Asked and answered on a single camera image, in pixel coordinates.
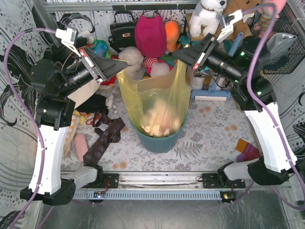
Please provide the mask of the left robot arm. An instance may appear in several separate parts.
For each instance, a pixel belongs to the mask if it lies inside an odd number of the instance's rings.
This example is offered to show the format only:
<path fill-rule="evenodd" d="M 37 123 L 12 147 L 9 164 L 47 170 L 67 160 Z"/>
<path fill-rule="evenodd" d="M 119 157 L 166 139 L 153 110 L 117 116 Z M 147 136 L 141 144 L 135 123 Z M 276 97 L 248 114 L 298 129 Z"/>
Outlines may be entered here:
<path fill-rule="evenodd" d="M 61 177 L 64 142 L 75 108 L 75 102 L 68 96 L 89 82 L 107 81 L 128 64 L 103 58 L 88 48 L 79 52 L 81 64 L 74 72 L 64 72 L 48 59 L 36 62 L 31 68 L 31 85 L 42 95 L 34 121 L 39 128 L 39 143 L 33 176 L 29 186 L 20 191 L 21 199 L 38 200 L 50 206 L 66 205 L 87 184 L 109 185 L 102 167 L 92 162 Z"/>

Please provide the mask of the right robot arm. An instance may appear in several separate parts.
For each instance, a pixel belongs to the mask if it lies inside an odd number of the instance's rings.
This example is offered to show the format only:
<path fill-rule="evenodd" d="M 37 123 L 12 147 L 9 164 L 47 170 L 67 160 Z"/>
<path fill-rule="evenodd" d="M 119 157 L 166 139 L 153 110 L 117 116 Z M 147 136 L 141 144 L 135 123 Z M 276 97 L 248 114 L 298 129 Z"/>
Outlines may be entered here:
<path fill-rule="evenodd" d="M 251 179 L 261 186 L 280 185 L 295 174 L 304 180 L 305 164 L 298 161 L 284 135 L 276 95 L 270 82 L 261 75 L 270 52 L 256 36 L 243 39 L 233 56 L 219 49 L 218 40 L 208 34 L 197 45 L 174 52 L 174 57 L 196 70 L 209 68 L 232 83 L 231 94 L 249 119 L 262 157 L 232 162 L 217 171 L 221 182 Z"/>

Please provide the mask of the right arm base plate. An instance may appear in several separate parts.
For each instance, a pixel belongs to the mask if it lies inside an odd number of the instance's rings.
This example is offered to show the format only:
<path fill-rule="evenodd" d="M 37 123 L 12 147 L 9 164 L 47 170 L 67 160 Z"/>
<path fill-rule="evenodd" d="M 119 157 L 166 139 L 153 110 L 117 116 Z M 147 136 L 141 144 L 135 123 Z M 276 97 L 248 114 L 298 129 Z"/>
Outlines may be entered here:
<path fill-rule="evenodd" d="M 215 188 L 245 188 L 244 180 L 229 180 L 226 176 L 219 175 L 218 173 L 203 173 L 202 176 L 203 187 L 209 189 Z"/>

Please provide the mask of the teal trash bin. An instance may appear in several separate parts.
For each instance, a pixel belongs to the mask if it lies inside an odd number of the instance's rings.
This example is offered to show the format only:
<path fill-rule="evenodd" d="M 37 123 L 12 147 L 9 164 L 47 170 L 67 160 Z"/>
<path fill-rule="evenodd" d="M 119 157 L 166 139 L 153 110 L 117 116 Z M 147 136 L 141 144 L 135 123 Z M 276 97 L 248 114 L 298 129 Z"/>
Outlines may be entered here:
<path fill-rule="evenodd" d="M 184 120 L 184 123 L 182 127 L 177 131 L 175 134 L 163 138 L 154 138 L 150 136 L 146 136 L 142 134 L 133 124 L 132 121 L 130 121 L 130 124 L 132 125 L 132 128 L 135 130 L 140 143 L 142 146 L 147 149 L 148 151 L 152 153 L 167 153 L 169 152 L 177 143 L 179 136 L 181 135 L 181 132 L 183 131 L 186 123 L 188 120 L 188 114 L 186 115 L 186 118 Z"/>

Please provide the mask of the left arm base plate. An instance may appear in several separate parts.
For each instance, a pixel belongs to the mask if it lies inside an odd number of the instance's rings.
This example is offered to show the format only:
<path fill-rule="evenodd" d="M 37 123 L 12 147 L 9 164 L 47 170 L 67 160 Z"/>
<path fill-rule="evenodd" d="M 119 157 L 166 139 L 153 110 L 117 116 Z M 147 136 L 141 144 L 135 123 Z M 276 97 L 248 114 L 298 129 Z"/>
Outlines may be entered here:
<path fill-rule="evenodd" d="M 98 181 L 93 185 L 89 185 L 90 188 L 118 188 L 119 184 L 119 174 L 117 173 L 106 173 L 103 175 L 102 181 Z"/>

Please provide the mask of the yellow trash bag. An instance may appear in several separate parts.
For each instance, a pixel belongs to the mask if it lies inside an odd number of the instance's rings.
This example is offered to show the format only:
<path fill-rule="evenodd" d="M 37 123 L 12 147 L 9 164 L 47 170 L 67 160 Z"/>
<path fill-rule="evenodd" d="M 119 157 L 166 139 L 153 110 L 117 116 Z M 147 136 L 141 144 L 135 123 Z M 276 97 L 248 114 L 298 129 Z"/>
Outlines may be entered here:
<path fill-rule="evenodd" d="M 185 123 L 191 88 L 187 66 L 178 61 L 164 76 L 136 81 L 126 70 L 117 74 L 129 118 L 140 133 L 155 138 L 171 136 Z"/>

